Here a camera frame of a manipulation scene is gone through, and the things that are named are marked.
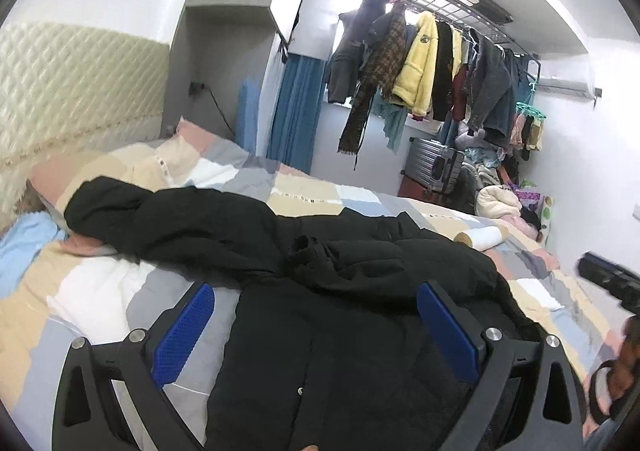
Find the person's right hand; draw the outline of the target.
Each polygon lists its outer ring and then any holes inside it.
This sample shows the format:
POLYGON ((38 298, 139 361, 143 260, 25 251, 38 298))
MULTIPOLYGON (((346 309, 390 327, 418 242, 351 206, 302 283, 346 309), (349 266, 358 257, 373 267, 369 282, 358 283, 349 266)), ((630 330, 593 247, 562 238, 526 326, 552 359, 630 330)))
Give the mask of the person's right hand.
POLYGON ((608 370, 606 385, 611 401, 617 401, 634 385, 634 368, 639 363, 639 318, 630 318, 624 328, 620 354, 608 370))

